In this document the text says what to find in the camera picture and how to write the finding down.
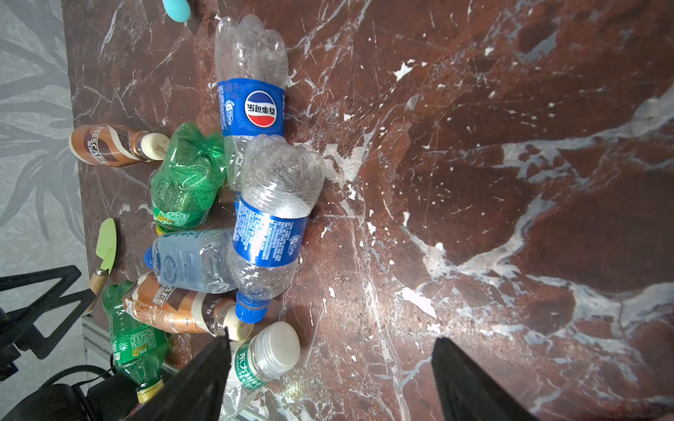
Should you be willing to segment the green Sprite bottle front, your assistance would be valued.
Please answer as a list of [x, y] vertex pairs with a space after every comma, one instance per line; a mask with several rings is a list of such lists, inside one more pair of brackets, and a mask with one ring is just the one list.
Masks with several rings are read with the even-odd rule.
[[164, 331], [145, 325], [129, 315], [124, 295], [133, 283], [124, 281], [103, 291], [103, 307], [109, 320], [109, 333], [115, 368], [137, 386], [137, 398], [145, 405], [164, 386], [161, 367], [168, 351]]

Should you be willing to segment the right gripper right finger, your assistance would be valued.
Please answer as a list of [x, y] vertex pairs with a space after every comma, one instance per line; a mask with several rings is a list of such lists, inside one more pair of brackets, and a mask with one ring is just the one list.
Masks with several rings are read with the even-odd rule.
[[451, 339], [436, 340], [431, 363], [445, 419], [536, 420]]

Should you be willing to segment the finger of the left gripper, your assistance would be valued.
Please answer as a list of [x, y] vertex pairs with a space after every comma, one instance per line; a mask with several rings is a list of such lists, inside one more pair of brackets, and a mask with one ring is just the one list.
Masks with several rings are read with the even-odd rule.
[[[66, 291], [79, 279], [80, 270], [74, 266], [53, 268], [38, 272], [5, 276], [1, 279], [1, 291], [9, 291], [37, 283], [55, 280], [56, 284], [36, 298], [30, 305], [1, 312], [1, 380], [5, 381], [19, 372], [15, 361], [26, 351], [44, 360], [51, 354], [75, 321], [93, 304], [97, 294], [85, 289], [72, 294]], [[48, 312], [74, 303], [75, 307], [59, 326], [48, 335], [43, 335], [35, 322]]]

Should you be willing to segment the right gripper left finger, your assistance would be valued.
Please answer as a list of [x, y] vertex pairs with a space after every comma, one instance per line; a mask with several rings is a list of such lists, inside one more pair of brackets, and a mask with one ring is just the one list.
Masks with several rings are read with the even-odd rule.
[[231, 368], [227, 337], [215, 338], [130, 420], [217, 420]]

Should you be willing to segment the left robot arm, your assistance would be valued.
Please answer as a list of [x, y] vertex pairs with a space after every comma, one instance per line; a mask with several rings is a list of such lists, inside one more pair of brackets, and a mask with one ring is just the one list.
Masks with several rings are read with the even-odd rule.
[[[42, 270], [1, 279], [1, 291], [55, 280], [42, 296], [27, 307], [1, 312], [1, 380], [19, 369], [15, 361], [22, 352], [31, 351], [43, 360], [55, 349], [71, 327], [79, 321], [97, 295], [90, 289], [73, 294], [66, 291], [81, 276], [73, 265]], [[35, 322], [60, 307], [75, 307], [65, 319], [45, 336]], [[121, 420], [138, 403], [136, 386], [115, 370], [79, 365], [53, 375], [37, 391], [18, 403], [6, 420]]]

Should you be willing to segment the tea bottle green label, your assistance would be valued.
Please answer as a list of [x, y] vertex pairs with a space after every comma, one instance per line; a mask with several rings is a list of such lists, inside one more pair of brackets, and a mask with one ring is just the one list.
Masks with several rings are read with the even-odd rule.
[[219, 420], [232, 420], [257, 396], [263, 386], [293, 370], [300, 358], [295, 329], [277, 321], [262, 329], [232, 353]]

